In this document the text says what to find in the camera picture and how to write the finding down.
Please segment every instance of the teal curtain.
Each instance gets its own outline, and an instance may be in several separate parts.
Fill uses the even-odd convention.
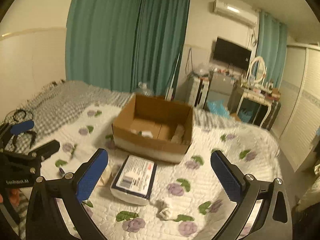
[[[165,93],[181,59],[178,55],[184,44],[189,4],[190,0],[141,0],[132,89],[142,81],[147,82],[156,95]]]
[[[265,81],[272,79],[279,87],[287,49],[287,26],[265,11],[260,12],[259,43],[257,56],[262,56],[267,67]]]
[[[66,37],[68,80],[131,90],[141,0],[72,0]]]

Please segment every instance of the sliding wardrobe door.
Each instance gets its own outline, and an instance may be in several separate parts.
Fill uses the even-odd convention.
[[[306,49],[287,47],[284,72],[280,85],[281,108],[272,126],[272,131],[280,138],[296,105],[305,67]]]
[[[320,51],[307,48],[306,59],[302,92],[280,142],[290,152],[289,161],[294,170],[309,155],[320,125]]]

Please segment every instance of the open cardboard box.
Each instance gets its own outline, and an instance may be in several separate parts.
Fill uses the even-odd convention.
[[[135,95],[112,124],[116,146],[138,155],[180,163],[191,145],[193,109],[191,106],[159,98]],[[184,127],[182,143],[171,138],[177,125]],[[153,138],[135,134],[151,131]]]

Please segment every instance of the plaid blanket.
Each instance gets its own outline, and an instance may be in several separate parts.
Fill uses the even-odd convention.
[[[59,84],[48,85],[39,95],[28,100],[23,106],[24,110],[31,111],[34,115],[35,126],[33,130],[37,133],[36,142],[51,135],[66,123],[73,122],[90,104],[109,104],[123,107],[132,94],[110,91],[81,81],[68,81]],[[6,117],[6,121],[13,121],[13,113]],[[202,109],[194,110],[194,123],[204,130],[212,128],[231,128],[241,125],[233,119],[226,119]],[[17,140],[16,152],[28,153],[30,151],[31,137],[20,135]],[[13,150],[11,142],[7,150]],[[28,209],[28,200],[21,193],[18,213],[21,217],[19,234],[25,239],[25,224]]]

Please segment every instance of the black tv screen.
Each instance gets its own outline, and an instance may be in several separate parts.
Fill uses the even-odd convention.
[[[251,50],[243,48],[230,41],[217,38],[213,59],[225,62],[231,66],[248,70]]]

